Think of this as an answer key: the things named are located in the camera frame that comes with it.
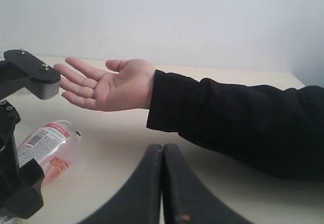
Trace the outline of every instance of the black sleeve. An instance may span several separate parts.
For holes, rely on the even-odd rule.
[[[157,70],[147,120],[265,173],[324,180],[324,89],[196,81]]]

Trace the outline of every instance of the finger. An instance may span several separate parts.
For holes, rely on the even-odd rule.
[[[106,71],[100,70],[98,68],[95,68],[93,66],[90,66],[89,64],[83,62],[82,60],[79,60],[75,57],[68,57],[65,59],[66,63],[74,67],[76,70],[81,72],[83,75],[85,75],[88,78],[92,78],[93,80],[99,81],[99,79],[107,73]]]
[[[58,70],[62,76],[66,77],[69,81],[77,85],[86,86],[90,88],[95,88],[97,85],[97,81],[90,78],[85,78],[62,64],[56,64],[54,66],[54,69]]]
[[[71,104],[74,104],[80,108],[96,110],[96,100],[94,99],[85,99],[71,92],[64,92],[62,93],[62,96]]]
[[[93,98],[93,92],[94,90],[92,88],[86,87],[86,86],[79,86],[73,82],[70,82],[69,80],[62,78],[60,81],[60,86],[64,90],[67,90],[71,93],[74,93],[75,95],[79,97],[83,97],[86,99]]]
[[[115,72],[120,72],[127,66],[129,61],[123,61],[123,60],[108,60],[106,62],[106,67],[109,70],[115,71]]]

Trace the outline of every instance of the white wall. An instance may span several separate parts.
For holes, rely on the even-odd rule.
[[[266,71],[324,58],[324,0],[0,0],[0,9],[0,51]]]

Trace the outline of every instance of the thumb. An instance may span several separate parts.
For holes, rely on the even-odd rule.
[[[128,64],[128,61],[123,61],[123,60],[108,60],[106,62],[106,67],[109,70],[115,71],[115,72],[120,72],[123,70]]]

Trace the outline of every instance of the black mechanical part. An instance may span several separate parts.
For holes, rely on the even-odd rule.
[[[162,155],[162,146],[149,145],[124,186],[99,210],[79,224],[158,224]]]
[[[4,53],[0,61],[0,100],[25,87],[40,99],[59,91],[60,74],[24,50]],[[0,101],[0,216],[28,219],[43,207],[44,172],[32,159],[19,168],[14,138],[20,117],[7,100]]]
[[[164,146],[163,206],[167,224],[252,224],[216,198],[177,145]]]

